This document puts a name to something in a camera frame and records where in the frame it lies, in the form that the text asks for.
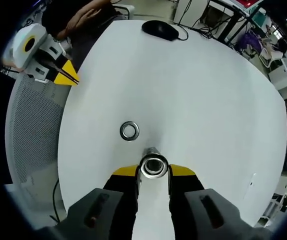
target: white table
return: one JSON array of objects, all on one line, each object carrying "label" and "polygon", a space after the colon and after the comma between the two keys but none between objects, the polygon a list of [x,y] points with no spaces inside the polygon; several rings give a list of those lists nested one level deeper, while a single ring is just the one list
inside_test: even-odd
[{"label": "white table", "polygon": [[[277,186],[287,145],[285,103],[250,62],[188,31],[166,41],[143,21],[113,22],[89,52],[69,93],[60,127],[58,174],[66,210],[118,168],[156,147],[191,168],[255,225]],[[180,37],[184,33],[180,28]],[[120,126],[134,121],[127,142]],[[167,177],[144,179],[134,239],[174,237]]]}]

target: person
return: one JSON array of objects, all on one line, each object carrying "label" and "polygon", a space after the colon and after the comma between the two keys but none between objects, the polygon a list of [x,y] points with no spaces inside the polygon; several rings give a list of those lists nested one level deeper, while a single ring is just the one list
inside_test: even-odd
[{"label": "person", "polygon": [[109,24],[122,19],[124,16],[110,0],[53,0],[44,11],[41,24],[56,40],[70,39],[71,62],[78,71]]},{"label": "person", "polygon": [[287,39],[286,38],[279,39],[277,44],[273,45],[273,49],[282,52],[283,57],[285,57],[285,54],[287,52]]}]

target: gray mesh chair back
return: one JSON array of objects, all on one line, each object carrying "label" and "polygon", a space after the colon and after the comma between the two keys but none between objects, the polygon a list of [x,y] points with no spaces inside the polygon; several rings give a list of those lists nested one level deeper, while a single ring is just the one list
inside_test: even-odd
[{"label": "gray mesh chair back", "polygon": [[[69,91],[70,86],[20,73],[10,96],[5,123],[9,172],[20,204],[38,213],[53,211],[59,131]],[[62,206],[59,187],[55,199]]]}]

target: metal bearing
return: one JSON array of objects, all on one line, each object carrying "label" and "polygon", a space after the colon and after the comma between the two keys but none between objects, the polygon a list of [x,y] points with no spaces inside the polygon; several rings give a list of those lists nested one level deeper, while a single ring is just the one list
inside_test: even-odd
[{"label": "metal bearing", "polygon": [[168,171],[168,162],[164,156],[150,153],[141,160],[140,171],[146,178],[161,178]]},{"label": "metal bearing", "polygon": [[[132,136],[127,136],[125,133],[125,129],[126,127],[131,126],[134,129],[134,134]],[[139,136],[139,127],[138,125],[133,122],[133,121],[126,121],[124,124],[121,125],[120,127],[120,136],[122,137],[122,139],[131,142],[133,140],[136,140],[136,138],[138,138]]]}]

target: black mouse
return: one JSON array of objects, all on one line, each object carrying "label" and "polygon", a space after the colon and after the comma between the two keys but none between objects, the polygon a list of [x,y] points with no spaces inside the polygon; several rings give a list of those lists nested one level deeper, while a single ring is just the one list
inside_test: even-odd
[{"label": "black mouse", "polygon": [[150,35],[156,36],[158,38],[166,39],[169,41],[173,41],[178,39],[179,32],[170,24],[164,21],[151,20],[146,21],[141,29]]}]

